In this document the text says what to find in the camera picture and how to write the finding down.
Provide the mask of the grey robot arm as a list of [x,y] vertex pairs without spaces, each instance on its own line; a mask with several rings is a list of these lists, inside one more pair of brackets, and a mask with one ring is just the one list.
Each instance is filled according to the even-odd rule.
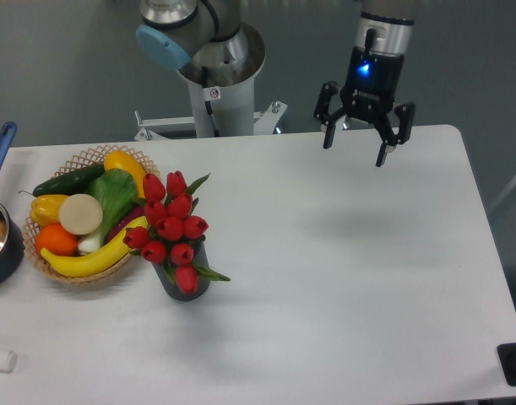
[[[381,138],[377,166],[410,139],[416,106],[394,100],[415,22],[416,1],[364,1],[344,84],[322,85],[313,115],[323,146],[351,119]],[[261,35],[242,22],[238,1],[142,1],[140,48],[187,83],[200,138],[278,132],[285,104],[254,110],[254,79],[265,61]]]

